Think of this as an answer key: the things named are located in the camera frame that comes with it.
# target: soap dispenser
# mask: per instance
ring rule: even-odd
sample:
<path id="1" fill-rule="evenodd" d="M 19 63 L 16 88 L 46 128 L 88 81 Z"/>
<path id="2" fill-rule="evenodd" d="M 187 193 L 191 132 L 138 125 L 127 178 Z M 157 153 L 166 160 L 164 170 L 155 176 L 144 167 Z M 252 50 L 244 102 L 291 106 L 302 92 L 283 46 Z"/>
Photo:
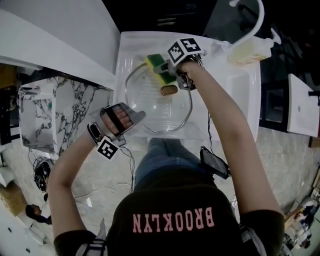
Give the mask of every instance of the soap dispenser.
<path id="1" fill-rule="evenodd" d="M 274 43 L 281 44 L 281 39 L 276 31 L 271 28 L 271 32 L 273 39 L 262 39 L 252 36 L 238 45 L 228 55 L 228 62 L 232 65 L 242 67 L 271 57 L 271 48 L 274 46 Z"/>

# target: black t-shirt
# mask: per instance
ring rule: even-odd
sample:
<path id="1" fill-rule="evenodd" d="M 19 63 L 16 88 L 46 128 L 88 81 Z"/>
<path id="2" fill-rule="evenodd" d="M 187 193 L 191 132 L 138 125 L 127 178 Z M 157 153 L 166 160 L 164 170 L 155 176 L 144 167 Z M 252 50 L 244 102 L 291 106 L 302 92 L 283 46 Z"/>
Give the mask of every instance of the black t-shirt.
<path id="1" fill-rule="evenodd" d="M 240 216 L 212 178 L 195 170 L 159 170 L 117 207 L 106 239 L 108 255 L 277 255 L 284 217 L 271 210 Z M 56 237 L 59 256 L 73 256 L 95 235 L 76 230 Z"/>

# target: sink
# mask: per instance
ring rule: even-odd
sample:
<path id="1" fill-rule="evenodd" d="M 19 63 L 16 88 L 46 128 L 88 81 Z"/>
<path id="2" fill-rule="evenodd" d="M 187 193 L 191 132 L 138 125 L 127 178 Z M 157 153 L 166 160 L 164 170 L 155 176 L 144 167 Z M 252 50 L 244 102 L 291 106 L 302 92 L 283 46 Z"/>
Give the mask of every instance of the sink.
<path id="1" fill-rule="evenodd" d="M 227 54 L 223 50 L 226 43 L 211 38 L 159 31 L 122 32 L 113 102 L 126 102 L 126 78 L 136 67 L 145 62 L 147 55 L 161 54 L 166 59 L 168 58 L 167 50 L 175 40 L 189 37 L 195 38 L 204 50 L 203 66 L 238 104 L 256 139 L 261 102 L 260 65 L 259 63 L 246 67 L 229 65 Z M 127 98 L 129 107 L 136 111 L 146 112 L 143 120 L 146 126 L 157 131 L 167 131 L 178 127 L 185 119 L 190 107 L 189 96 L 187 91 L 180 89 L 177 94 L 163 96 L 160 92 L 161 87 L 152 71 L 144 66 L 128 81 Z M 206 140 L 208 138 L 208 110 L 197 90 L 193 90 L 191 96 L 193 110 L 187 123 L 180 130 L 153 133 L 139 123 L 127 134 L 134 137 Z M 218 141 L 219 136 L 213 123 L 210 129 L 212 139 Z"/>

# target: floor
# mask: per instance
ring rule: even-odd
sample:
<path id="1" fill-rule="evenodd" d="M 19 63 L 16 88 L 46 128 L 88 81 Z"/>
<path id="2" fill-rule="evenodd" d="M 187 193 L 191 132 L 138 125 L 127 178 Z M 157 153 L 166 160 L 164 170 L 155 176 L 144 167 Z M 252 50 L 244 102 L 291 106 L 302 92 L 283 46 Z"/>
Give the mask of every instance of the floor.
<path id="1" fill-rule="evenodd" d="M 315 177 L 320 149 L 308 148 L 308 136 L 283 133 L 270 129 L 259 128 L 256 145 L 267 174 L 269 183 L 281 207 L 284 209 L 294 200 L 300 202 L 309 192 Z M 184 140 L 182 144 L 192 153 L 199 156 L 201 145 L 209 147 L 208 141 Z M 128 138 L 127 147 L 131 150 L 136 164 L 139 164 L 148 147 L 147 138 Z M 221 143 L 213 142 L 213 151 L 221 158 L 224 157 Z M 20 140 L 15 140 L 3 152 L 4 160 L 13 170 L 15 182 L 21 187 L 23 194 L 30 204 L 42 206 L 43 195 L 33 182 L 32 164 L 35 156 L 22 149 Z M 88 230 L 98 232 L 101 216 L 105 219 L 107 229 L 111 226 L 114 211 L 120 201 L 128 195 L 130 187 L 125 185 L 131 179 L 129 157 L 119 154 L 112 162 L 108 162 L 92 151 L 84 162 L 72 191 L 79 198 L 78 209 Z M 232 179 L 216 178 L 217 186 L 226 194 L 230 201 L 235 199 Z M 88 207 L 90 198 L 92 208 Z M 52 228 L 45 224 L 37 227 L 53 241 Z"/>

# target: white faucet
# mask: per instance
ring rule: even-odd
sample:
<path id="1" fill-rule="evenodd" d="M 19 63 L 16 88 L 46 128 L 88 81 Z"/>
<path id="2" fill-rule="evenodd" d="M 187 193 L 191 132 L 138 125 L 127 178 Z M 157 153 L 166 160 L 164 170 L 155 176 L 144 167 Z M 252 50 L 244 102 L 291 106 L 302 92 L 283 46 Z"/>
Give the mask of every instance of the white faucet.
<path id="1" fill-rule="evenodd" d="M 240 0 L 231 0 L 229 2 L 229 5 L 231 7 L 236 7 L 239 1 Z M 254 28 L 248 34 L 246 34 L 244 37 L 240 38 L 238 41 L 236 41 L 234 44 L 232 44 L 229 48 L 230 52 L 232 52 L 233 49 L 235 49 L 237 46 L 239 46 L 243 42 L 247 41 L 249 38 L 253 37 L 258 32 L 258 30 L 261 28 L 262 23 L 264 22 L 264 18 L 265 18 L 265 8 L 264 8 L 264 4 L 262 3 L 262 0 L 257 0 L 257 2 L 259 5 L 259 17 L 258 17 L 258 20 L 257 20 Z"/>

